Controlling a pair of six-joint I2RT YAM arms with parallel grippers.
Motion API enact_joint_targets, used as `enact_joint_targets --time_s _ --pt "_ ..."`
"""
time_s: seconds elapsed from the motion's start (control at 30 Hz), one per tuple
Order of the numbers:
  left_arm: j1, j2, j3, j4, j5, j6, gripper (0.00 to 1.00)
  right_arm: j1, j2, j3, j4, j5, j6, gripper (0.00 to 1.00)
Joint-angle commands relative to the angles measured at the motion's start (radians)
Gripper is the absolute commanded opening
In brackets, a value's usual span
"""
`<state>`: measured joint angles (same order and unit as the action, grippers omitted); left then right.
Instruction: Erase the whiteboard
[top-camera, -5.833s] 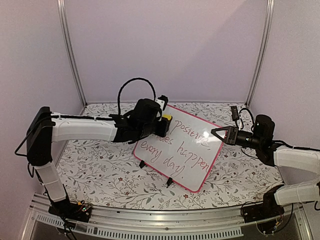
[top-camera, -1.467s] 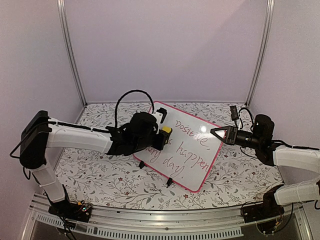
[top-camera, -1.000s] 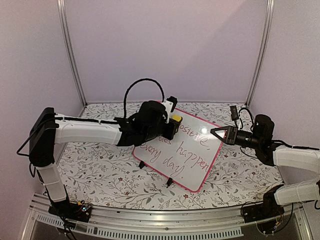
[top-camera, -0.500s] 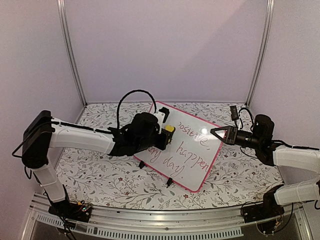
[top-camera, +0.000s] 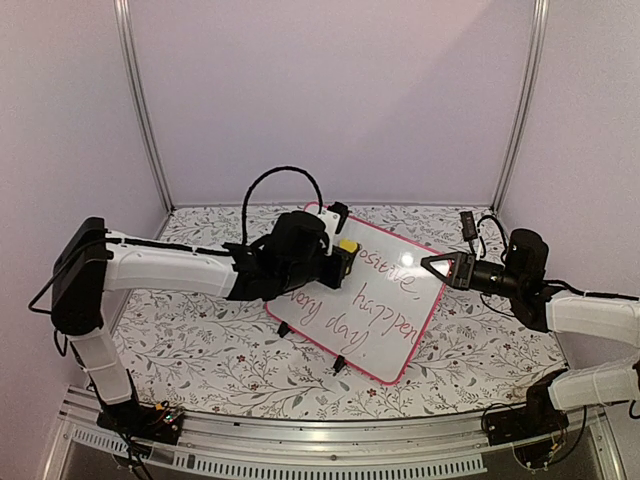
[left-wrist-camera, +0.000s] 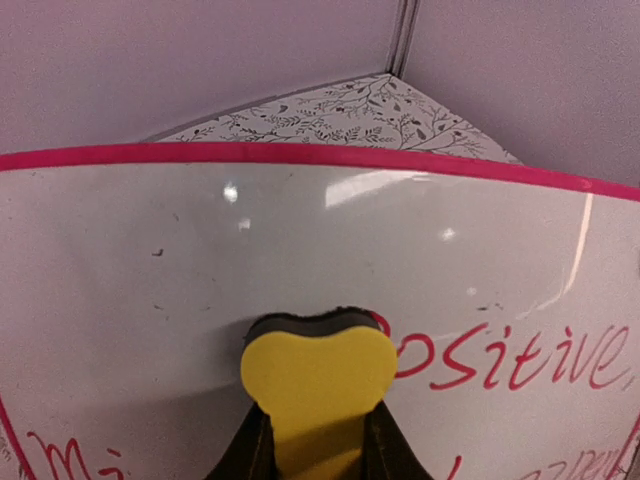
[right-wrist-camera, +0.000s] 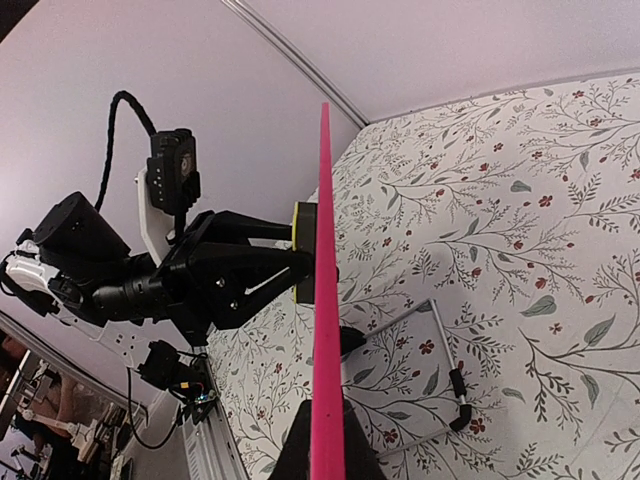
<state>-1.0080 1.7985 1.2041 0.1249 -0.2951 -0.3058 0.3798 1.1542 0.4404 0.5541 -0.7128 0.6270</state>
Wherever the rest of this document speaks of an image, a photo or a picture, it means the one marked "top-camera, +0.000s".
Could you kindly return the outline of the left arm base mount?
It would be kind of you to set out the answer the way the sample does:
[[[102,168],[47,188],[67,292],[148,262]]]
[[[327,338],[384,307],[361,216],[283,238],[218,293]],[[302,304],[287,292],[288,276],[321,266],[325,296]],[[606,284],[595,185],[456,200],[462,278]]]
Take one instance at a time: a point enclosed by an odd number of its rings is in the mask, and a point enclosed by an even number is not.
[[[143,405],[132,398],[119,404],[101,406],[97,425],[125,436],[176,445],[182,433],[185,410],[166,401]]]

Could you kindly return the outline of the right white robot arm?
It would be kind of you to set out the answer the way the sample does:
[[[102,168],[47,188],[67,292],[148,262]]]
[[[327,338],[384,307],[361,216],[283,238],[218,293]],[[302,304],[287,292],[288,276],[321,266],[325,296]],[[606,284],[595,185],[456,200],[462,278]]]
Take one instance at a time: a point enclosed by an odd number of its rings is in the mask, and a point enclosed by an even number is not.
[[[549,247],[528,229],[512,231],[503,264],[470,253],[451,252],[421,259],[421,266],[456,290],[497,295],[525,328],[540,333],[579,333],[639,347],[639,299],[580,291],[545,278]],[[576,407],[639,400],[639,356],[579,370],[559,370],[527,389],[517,427],[537,436],[556,412]]]

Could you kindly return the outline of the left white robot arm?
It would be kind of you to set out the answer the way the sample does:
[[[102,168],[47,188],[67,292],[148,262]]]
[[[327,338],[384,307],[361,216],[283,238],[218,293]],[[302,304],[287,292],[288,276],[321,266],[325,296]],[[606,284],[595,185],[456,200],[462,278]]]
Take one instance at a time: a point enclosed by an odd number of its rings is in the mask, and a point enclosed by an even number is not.
[[[128,434],[148,426],[133,382],[102,316],[107,291],[152,289],[204,293],[228,301],[270,301],[309,283],[340,288],[359,244],[340,238],[343,214],[294,211],[253,243],[219,248],[129,238],[86,219],[29,302],[71,342],[111,419]]]

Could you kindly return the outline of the pink-framed whiteboard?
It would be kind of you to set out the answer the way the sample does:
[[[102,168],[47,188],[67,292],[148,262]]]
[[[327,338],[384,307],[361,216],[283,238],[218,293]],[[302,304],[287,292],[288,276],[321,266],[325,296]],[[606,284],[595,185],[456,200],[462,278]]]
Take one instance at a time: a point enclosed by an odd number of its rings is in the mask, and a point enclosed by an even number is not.
[[[298,367],[331,377],[342,361],[343,373],[401,380],[445,290],[421,266],[435,250],[408,232],[408,220],[398,206],[356,207],[341,235],[360,249],[341,287],[312,283],[266,303],[270,319],[291,329],[283,343],[307,348]]]

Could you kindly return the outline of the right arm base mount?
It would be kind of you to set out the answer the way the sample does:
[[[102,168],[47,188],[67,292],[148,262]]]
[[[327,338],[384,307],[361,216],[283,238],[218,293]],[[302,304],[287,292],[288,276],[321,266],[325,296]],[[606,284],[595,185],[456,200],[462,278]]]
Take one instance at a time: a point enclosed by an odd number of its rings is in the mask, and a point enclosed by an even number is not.
[[[534,472],[550,467],[566,445],[569,419],[550,404],[533,400],[520,406],[492,403],[480,425],[491,446],[510,444],[516,462]]]

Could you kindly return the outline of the yellow bone-shaped eraser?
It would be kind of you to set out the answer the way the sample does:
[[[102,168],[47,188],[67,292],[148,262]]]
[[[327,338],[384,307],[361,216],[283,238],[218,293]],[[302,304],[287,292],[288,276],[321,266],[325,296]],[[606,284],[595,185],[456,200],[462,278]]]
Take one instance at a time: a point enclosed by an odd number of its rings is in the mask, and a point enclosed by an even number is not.
[[[356,253],[360,249],[360,245],[357,242],[349,239],[341,239],[339,247],[348,253]]]

